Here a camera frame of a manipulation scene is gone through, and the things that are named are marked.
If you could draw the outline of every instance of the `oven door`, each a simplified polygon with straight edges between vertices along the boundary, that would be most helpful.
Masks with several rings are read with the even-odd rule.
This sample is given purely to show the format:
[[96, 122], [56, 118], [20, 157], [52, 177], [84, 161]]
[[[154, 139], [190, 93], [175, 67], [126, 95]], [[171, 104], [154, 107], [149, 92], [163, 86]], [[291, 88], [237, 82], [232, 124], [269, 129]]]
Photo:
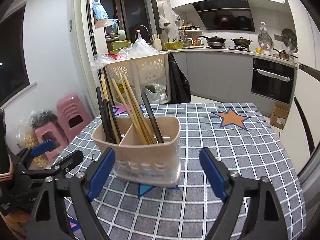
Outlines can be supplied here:
[[289, 104], [292, 88], [293, 78], [269, 68], [253, 68], [252, 93]]

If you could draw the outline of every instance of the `red bowl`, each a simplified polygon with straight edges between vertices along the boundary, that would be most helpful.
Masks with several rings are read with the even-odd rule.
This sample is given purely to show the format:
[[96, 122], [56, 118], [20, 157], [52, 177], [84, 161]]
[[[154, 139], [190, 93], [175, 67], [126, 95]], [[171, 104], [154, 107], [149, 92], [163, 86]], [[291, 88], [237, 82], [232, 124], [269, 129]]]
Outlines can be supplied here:
[[106, 55], [109, 55], [109, 56], [113, 57], [114, 59], [117, 59], [117, 54], [106, 53]]

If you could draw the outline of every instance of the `blue gripper pad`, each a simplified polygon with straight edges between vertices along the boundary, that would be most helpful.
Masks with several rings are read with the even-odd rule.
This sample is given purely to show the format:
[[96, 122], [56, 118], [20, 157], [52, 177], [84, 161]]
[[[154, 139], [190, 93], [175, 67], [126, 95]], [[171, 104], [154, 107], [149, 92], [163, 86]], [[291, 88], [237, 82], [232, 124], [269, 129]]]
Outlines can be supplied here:
[[89, 191], [87, 193], [87, 199], [91, 202], [94, 198], [99, 197], [100, 192], [106, 183], [108, 176], [116, 161], [116, 154], [113, 149], [110, 149], [106, 157], [102, 160], [101, 164], [97, 168], [95, 174], [90, 180]]
[[38, 157], [47, 151], [53, 150], [55, 148], [54, 142], [52, 140], [47, 140], [39, 145], [35, 146], [31, 150], [32, 157]]
[[226, 193], [226, 187], [225, 187], [226, 186], [225, 185], [226, 178], [224, 179], [222, 177], [218, 168], [216, 167], [216, 165], [214, 165], [213, 161], [209, 157], [209, 154], [212, 155], [212, 153], [210, 152], [210, 150], [207, 147], [201, 149], [200, 154], [199, 154], [200, 164], [204, 170], [205, 175], [207, 176], [207, 178], [210, 182], [210, 185], [211, 185], [211, 188], [212, 188], [214, 194], [218, 198], [220, 198], [223, 202], [225, 202], [226, 199], [228, 198], [228, 194]]

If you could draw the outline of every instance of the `oven handle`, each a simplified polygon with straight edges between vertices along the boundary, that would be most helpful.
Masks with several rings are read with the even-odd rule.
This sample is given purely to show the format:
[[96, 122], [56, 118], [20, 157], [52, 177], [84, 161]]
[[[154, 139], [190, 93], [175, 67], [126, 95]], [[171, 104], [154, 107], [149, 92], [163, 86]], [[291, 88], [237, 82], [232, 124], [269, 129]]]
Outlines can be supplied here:
[[262, 69], [253, 69], [253, 70], [256, 70], [258, 71], [259, 74], [261, 75], [264, 75], [264, 76], [267, 76], [267, 77], [271, 77], [271, 78], [276, 78], [276, 79], [279, 79], [281, 81], [286, 81], [286, 82], [289, 82], [291, 80], [291, 78], [289, 77], [284, 77], [284, 76], [280, 76], [278, 74], [274, 74], [274, 73], [271, 73], [271, 72], [268, 72], [268, 71], [264, 71]]

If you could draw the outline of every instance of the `white countertop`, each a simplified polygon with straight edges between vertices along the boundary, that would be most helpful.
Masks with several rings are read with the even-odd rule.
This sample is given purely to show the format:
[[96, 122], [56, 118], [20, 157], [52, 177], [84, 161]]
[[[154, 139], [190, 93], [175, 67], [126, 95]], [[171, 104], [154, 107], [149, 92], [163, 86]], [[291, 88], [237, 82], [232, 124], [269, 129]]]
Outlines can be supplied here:
[[174, 50], [170, 50], [170, 51], [172, 53], [175, 53], [175, 52], [188, 52], [188, 51], [206, 51], [206, 52], [210, 51], [210, 52], [213, 52], [213, 53], [214, 52], [226, 52], [226, 53], [247, 54], [247, 55], [250, 55], [250, 56], [253, 56], [253, 57], [256, 57], [256, 58], [262, 58], [262, 59], [265, 59], [265, 60], [269, 60], [269, 61], [280, 63], [280, 64], [283, 64], [283, 65], [287, 65], [287, 66], [293, 67], [295, 69], [298, 68], [298, 64], [296, 64], [294, 62], [290, 62], [290, 61], [283, 60], [283, 59], [280, 59], [280, 58], [277, 58], [277, 57], [273, 57], [273, 56], [259, 54], [259, 53], [252, 52], [252, 51], [243, 51], [243, 50], [235, 50], [235, 49], [193, 49], [193, 48], [190, 48], [190, 49], [174, 49]]

